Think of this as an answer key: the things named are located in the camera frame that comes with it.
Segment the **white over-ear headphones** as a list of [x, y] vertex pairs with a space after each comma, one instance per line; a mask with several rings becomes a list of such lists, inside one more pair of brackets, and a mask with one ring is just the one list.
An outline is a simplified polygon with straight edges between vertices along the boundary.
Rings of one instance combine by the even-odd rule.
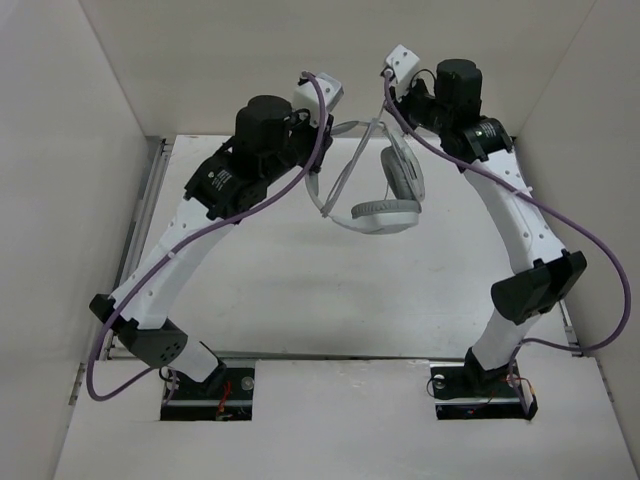
[[[306, 176], [305, 187], [311, 202], [323, 218], [359, 234], [393, 235], [417, 226], [426, 188], [419, 160], [412, 147], [399, 131], [380, 119], [341, 122], [332, 127], [331, 134], [334, 137], [342, 136], [357, 128], [363, 130], [363, 136], [325, 198], [320, 196], [319, 174], [309, 173]], [[376, 134], [386, 140], [379, 153], [384, 191], [372, 199], [356, 203], [347, 216], [342, 216], [335, 211], [337, 200]]]

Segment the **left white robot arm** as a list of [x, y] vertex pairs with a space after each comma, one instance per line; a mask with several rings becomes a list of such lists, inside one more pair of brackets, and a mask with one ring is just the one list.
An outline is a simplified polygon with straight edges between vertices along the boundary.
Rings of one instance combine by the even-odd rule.
[[266, 209], [272, 184], [293, 169], [306, 174], [330, 144], [330, 111], [323, 88], [292, 101], [272, 95], [250, 99], [236, 115], [234, 134], [196, 169], [158, 243], [130, 277], [109, 294], [97, 294], [91, 312], [100, 333], [114, 333], [148, 370], [166, 368], [201, 396], [223, 387], [226, 366], [203, 342], [169, 317], [173, 303], [212, 249], [242, 220]]

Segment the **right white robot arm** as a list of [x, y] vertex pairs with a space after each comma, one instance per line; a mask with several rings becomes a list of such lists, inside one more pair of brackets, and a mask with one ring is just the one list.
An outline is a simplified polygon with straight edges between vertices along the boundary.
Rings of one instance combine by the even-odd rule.
[[569, 251], [532, 204], [503, 124], [481, 112], [482, 73], [470, 60], [437, 65], [428, 88], [410, 67], [391, 95], [409, 130], [426, 129], [483, 201], [506, 248], [512, 274], [490, 289], [493, 314], [464, 360], [463, 381], [487, 393], [507, 375], [511, 355], [540, 318], [575, 285], [587, 262]]

